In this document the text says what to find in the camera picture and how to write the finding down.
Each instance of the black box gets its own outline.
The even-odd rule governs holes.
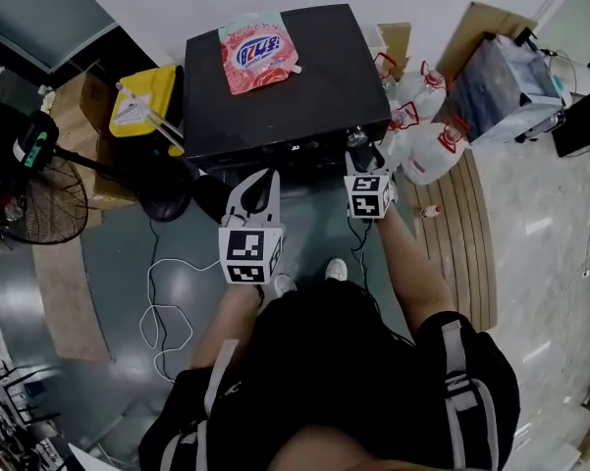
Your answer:
[[[342,166],[350,132],[384,137],[389,103],[349,5],[282,18],[301,73],[243,94],[229,89],[217,30],[188,40],[185,147],[202,169]]]

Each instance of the sneaker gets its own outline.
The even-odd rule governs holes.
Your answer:
[[[277,297],[281,298],[289,291],[296,291],[296,284],[288,274],[280,274],[273,283]]]
[[[338,281],[347,280],[347,264],[342,258],[334,258],[327,266],[325,271],[325,280],[336,279]]]

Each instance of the marble floor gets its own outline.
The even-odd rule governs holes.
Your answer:
[[[541,469],[590,427],[590,152],[557,157],[550,137],[474,148],[491,220],[499,324],[490,333],[521,393],[507,470]]]

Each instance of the red detergent pouch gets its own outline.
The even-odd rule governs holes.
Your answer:
[[[223,67],[232,94],[299,73],[298,55],[279,12],[239,16],[218,29]]]

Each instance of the black fan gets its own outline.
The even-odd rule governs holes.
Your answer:
[[[85,228],[87,197],[72,162],[130,187],[155,220],[174,220],[188,206],[191,176],[182,162],[162,157],[132,173],[85,159],[57,146],[57,126],[42,112],[13,131],[12,148],[0,140],[0,233],[16,240],[56,244]]]

